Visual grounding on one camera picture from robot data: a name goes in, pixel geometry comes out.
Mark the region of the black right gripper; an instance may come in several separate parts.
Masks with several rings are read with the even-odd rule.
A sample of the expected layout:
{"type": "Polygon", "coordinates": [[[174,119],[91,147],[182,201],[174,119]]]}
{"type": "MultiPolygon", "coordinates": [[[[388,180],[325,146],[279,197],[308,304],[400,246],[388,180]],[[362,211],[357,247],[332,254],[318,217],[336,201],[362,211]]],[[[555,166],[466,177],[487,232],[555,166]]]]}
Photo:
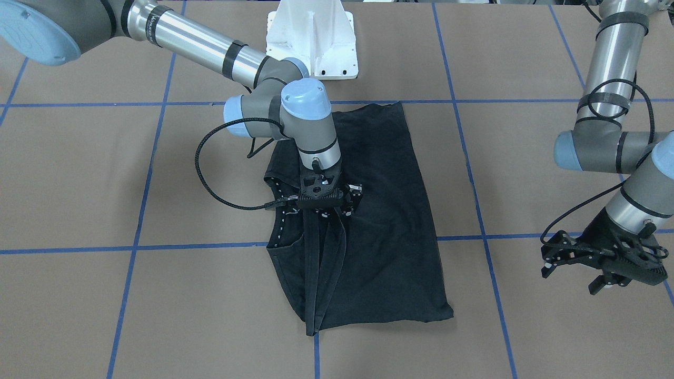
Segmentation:
{"type": "Polygon", "coordinates": [[[327,214],[330,209],[344,216],[351,216],[363,199],[363,185],[349,184],[344,179],[342,161],[329,168],[322,168],[320,161],[313,161],[310,168],[299,164],[299,189],[297,194],[280,196],[266,204],[266,209],[293,205],[303,210],[316,210],[327,214]]]}

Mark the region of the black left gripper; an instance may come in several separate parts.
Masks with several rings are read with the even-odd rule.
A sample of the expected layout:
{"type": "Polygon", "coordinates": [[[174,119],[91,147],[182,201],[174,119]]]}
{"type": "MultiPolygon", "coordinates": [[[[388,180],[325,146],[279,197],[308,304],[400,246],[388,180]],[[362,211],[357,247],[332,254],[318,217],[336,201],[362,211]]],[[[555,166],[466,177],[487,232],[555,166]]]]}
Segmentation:
{"type": "Polygon", "coordinates": [[[564,230],[549,240],[541,236],[542,278],[548,278],[563,265],[582,264],[601,273],[588,285],[591,295],[607,286],[627,286],[631,281],[659,285],[668,278],[663,261],[669,256],[655,238],[657,230],[651,219],[638,226],[635,233],[624,230],[600,211],[579,237],[564,230]]]}

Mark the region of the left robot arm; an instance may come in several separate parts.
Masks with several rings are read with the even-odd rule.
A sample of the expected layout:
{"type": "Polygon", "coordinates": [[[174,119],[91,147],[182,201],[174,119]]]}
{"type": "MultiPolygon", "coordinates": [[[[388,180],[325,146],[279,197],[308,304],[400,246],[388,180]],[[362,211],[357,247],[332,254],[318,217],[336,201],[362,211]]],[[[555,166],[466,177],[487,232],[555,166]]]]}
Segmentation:
{"type": "Polygon", "coordinates": [[[563,265],[599,270],[588,285],[596,295],[633,281],[659,285],[669,256],[655,233],[672,219],[672,132],[658,133],[651,99],[637,84],[642,43],[651,15],[672,1],[603,1],[574,128],[554,142],[554,161],[565,169],[625,174],[603,192],[610,201],[579,237],[561,230],[541,234],[542,277],[563,265]]]}

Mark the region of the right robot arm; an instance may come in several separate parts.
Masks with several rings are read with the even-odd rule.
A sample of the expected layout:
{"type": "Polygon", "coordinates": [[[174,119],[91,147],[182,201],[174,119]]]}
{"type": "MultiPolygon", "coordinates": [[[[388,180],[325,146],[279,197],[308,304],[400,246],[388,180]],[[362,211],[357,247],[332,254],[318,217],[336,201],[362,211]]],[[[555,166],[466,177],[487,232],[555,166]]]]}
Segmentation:
{"type": "Polygon", "coordinates": [[[325,87],[297,58],[277,60],[155,1],[2,1],[2,37],[34,62],[59,66],[115,37],[149,42],[250,89],[226,101],[217,131],[292,139],[299,189],[263,207],[350,216],[363,196],[342,175],[325,87]]]}

